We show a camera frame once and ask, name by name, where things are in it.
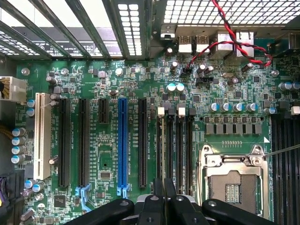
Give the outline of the metal CPU socket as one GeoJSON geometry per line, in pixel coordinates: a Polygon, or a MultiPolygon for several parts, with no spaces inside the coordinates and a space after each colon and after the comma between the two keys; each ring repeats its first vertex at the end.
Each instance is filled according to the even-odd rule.
{"type": "Polygon", "coordinates": [[[269,166],[263,147],[255,144],[248,153],[221,153],[205,144],[201,150],[205,151],[205,200],[221,200],[269,219],[269,166]]]}

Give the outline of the long black expansion slot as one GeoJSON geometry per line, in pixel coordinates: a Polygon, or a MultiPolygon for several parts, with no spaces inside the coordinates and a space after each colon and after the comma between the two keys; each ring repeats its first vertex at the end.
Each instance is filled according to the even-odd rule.
{"type": "Polygon", "coordinates": [[[76,192],[81,197],[82,210],[91,211],[86,205],[90,190],[90,101],[78,99],[78,182],[76,192]]]}
{"type": "Polygon", "coordinates": [[[70,100],[61,99],[59,104],[59,186],[70,183],[70,100]]]}
{"type": "Polygon", "coordinates": [[[148,132],[147,132],[147,99],[138,99],[138,183],[140,188],[147,185],[147,149],[148,149],[148,132]]]}

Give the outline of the blue expansion slot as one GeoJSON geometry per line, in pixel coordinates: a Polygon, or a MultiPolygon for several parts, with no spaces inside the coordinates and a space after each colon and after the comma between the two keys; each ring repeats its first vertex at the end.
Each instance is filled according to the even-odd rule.
{"type": "Polygon", "coordinates": [[[128,198],[128,99],[118,99],[118,183],[117,195],[128,198]]]}

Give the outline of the green Dell motherboard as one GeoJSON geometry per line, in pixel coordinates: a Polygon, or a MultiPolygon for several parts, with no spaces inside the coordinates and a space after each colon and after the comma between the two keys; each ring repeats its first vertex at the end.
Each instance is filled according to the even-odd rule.
{"type": "MultiPolygon", "coordinates": [[[[300,55],[275,59],[270,67],[226,65],[223,60],[160,56],[151,61],[32,61],[21,62],[16,76],[27,82],[27,104],[16,107],[20,147],[12,149],[16,166],[25,172],[24,208],[33,210],[32,225],[64,225],[87,212],[76,192],[78,182],[78,99],[90,101],[90,190],[86,205],[92,210],[115,199],[118,183],[118,99],[128,99],[128,199],[154,193],[157,178],[157,114],[165,108],[165,179],[167,178],[166,123],[168,109],[175,109],[173,125],[173,183],[176,185],[178,108],[185,108],[183,127],[183,189],[186,193],[186,118],[195,108],[193,121],[193,186],[196,201],[196,169],[199,151],[208,144],[221,153],[248,153],[259,144],[264,155],[272,152],[271,116],[279,112],[282,149],[291,147],[291,117],[300,115],[300,55]],[[52,107],[51,167],[44,180],[33,179],[35,95],[50,95],[52,107]],[[59,104],[70,100],[70,183],[59,186],[59,104]],[[109,101],[109,123],[98,122],[98,100],[109,101]],[[138,183],[138,99],[147,99],[147,185],[138,183]]],[[[269,166],[269,220],[275,222],[272,158],[269,166]]],[[[290,151],[282,153],[285,225],[292,225],[290,151]]]]}

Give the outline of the short black expansion slot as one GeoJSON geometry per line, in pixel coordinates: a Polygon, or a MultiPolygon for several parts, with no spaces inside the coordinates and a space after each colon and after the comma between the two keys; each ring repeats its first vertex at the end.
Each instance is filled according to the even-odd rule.
{"type": "Polygon", "coordinates": [[[109,123],[109,101],[106,98],[98,100],[98,122],[100,124],[109,123]]]}

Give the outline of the white PCI expansion slot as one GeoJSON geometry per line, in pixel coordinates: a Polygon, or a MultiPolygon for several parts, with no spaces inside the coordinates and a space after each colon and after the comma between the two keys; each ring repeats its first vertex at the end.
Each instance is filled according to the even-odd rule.
{"type": "Polygon", "coordinates": [[[35,127],[34,127],[34,156],[33,179],[44,180],[50,176],[51,158],[52,107],[50,95],[36,93],[35,95],[35,127]]]}

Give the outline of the black power connector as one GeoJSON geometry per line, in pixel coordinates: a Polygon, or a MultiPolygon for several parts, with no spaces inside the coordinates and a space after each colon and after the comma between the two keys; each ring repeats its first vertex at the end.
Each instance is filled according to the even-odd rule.
{"type": "Polygon", "coordinates": [[[24,170],[0,175],[0,215],[23,202],[24,170]]]}

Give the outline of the metal USB port block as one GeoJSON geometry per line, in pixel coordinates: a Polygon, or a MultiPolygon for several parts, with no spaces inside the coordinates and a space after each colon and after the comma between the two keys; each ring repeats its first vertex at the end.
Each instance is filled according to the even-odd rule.
{"type": "Polygon", "coordinates": [[[209,37],[204,35],[199,35],[195,37],[196,42],[196,52],[200,53],[207,47],[209,47],[209,37]]]}
{"type": "Polygon", "coordinates": [[[178,36],[178,43],[179,53],[192,52],[192,38],[190,36],[178,36]]]}

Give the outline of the tall metal port block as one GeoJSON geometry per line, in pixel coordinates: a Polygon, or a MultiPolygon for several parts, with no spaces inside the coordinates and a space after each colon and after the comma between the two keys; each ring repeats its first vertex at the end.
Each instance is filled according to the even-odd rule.
{"type": "MultiPolygon", "coordinates": [[[[222,41],[231,41],[230,36],[225,31],[218,30],[215,34],[210,36],[210,42],[220,43],[222,41]]],[[[232,44],[218,44],[211,48],[209,57],[215,60],[221,60],[233,51],[232,44]]]]}

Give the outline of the small metal port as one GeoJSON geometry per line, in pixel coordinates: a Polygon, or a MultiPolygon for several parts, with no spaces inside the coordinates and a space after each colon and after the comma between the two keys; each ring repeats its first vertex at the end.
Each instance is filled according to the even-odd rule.
{"type": "Polygon", "coordinates": [[[162,24],[160,30],[160,37],[163,40],[175,39],[176,24],[162,24]]]}

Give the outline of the white power connector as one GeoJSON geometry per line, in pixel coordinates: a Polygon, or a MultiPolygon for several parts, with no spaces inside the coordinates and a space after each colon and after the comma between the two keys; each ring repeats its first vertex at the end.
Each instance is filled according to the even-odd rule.
{"type": "Polygon", "coordinates": [[[12,76],[0,76],[0,100],[25,104],[27,82],[12,76]]]}

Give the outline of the grey metal PC case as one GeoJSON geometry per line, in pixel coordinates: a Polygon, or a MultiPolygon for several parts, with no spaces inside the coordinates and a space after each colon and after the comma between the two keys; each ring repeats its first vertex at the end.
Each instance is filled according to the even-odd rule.
{"type": "MultiPolygon", "coordinates": [[[[32,61],[151,61],[160,56],[208,57],[212,47],[232,44],[226,65],[270,67],[270,45],[288,32],[300,33],[300,0],[0,0],[0,76],[17,78],[17,66],[32,61]],[[175,39],[160,37],[162,24],[176,24],[175,39]],[[196,52],[195,37],[218,30],[231,41],[196,52]],[[178,36],[192,38],[192,52],[178,52],[178,36]]],[[[21,163],[16,107],[0,100],[0,175],[21,163]]],[[[32,225],[23,202],[0,215],[0,225],[32,225]]]]}

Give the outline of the dark metal port block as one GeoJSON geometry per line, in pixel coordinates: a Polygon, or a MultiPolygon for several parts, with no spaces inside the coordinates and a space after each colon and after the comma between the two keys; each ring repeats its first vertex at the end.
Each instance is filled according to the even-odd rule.
{"type": "Polygon", "coordinates": [[[270,54],[273,58],[300,52],[300,33],[288,32],[275,39],[270,45],[270,54]]]}

